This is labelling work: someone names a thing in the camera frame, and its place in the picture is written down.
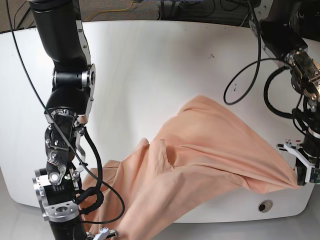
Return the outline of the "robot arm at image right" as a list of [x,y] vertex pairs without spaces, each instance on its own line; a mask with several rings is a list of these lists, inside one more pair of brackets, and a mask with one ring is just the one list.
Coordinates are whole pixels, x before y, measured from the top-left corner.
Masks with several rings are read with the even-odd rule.
[[[301,146],[284,143],[284,149],[295,156],[297,184],[320,183],[320,68],[308,55],[303,40],[316,26],[320,15],[318,0],[250,0],[252,30],[261,37],[264,50],[279,63],[279,69],[267,79],[263,98],[271,112],[291,119],[294,127],[303,134]],[[273,79],[289,70],[291,85],[300,95],[298,105],[291,113],[275,109],[269,102],[269,87]]]

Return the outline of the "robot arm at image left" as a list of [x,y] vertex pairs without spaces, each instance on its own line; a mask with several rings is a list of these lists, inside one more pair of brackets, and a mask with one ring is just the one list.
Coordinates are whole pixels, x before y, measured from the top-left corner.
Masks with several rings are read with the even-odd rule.
[[45,105],[46,167],[33,179],[43,218],[57,240],[106,240],[117,231],[100,222],[97,233],[85,230],[83,217],[104,201],[101,191],[101,158],[89,140],[97,162],[95,185],[82,188],[81,172],[87,169],[81,137],[92,108],[96,69],[91,62],[76,0],[32,0],[29,3],[44,50],[54,63],[51,95]]

